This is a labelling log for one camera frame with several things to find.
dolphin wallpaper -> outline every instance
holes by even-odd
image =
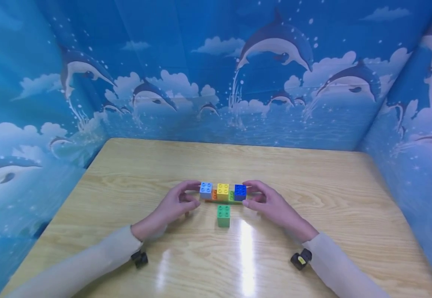
[[[432,264],[432,1],[0,0],[0,291],[112,137],[364,151]]]

wood grain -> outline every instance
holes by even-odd
[[[143,219],[186,179],[260,179],[326,232],[394,297],[432,297],[432,270],[370,157],[362,153],[110,139],[3,291]],[[334,297],[310,267],[289,262],[300,246],[259,214],[216,204],[147,244],[149,264],[127,264],[82,297]]]

duplo block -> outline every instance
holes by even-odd
[[[247,188],[245,185],[236,184],[234,186],[234,200],[244,201],[247,196]]]
[[[211,192],[211,200],[217,200],[217,193],[216,193],[216,189],[213,189],[213,191]]]
[[[234,191],[229,191],[229,198],[228,198],[228,201],[230,201],[230,202],[234,202]]]
[[[220,228],[229,228],[231,219],[231,207],[228,205],[219,205],[217,207],[217,225]]]
[[[201,182],[199,189],[199,197],[204,200],[211,200],[211,192],[213,191],[213,184],[209,182]]]
[[[217,199],[220,201],[227,201],[229,197],[229,184],[217,184]]]

hand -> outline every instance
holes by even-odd
[[[248,186],[248,194],[260,192],[252,199],[244,200],[243,205],[245,207],[262,213],[276,225],[294,233],[301,242],[309,241],[319,234],[287,203],[281,194],[269,185],[257,180],[246,181],[243,184]]]
[[[187,180],[170,189],[149,216],[132,225],[131,230],[135,238],[144,241],[149,236],[164,229],[167,224],[174,222],[178,217],[196,209],[201,204],[200,201],[193,195],[187,194],[186,191],[197,191],[200,185],[201,182],[197,180]]]

sleeve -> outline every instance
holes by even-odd
[[[98,277],[129,261],[141,245],[132,235],[130,226],[125,226],[99,244],[41,272],[8,297],[71,297]]]
[[[319,233],[302,245],[312,253],[313,270],[340,298],[389,298],[329,236]]]

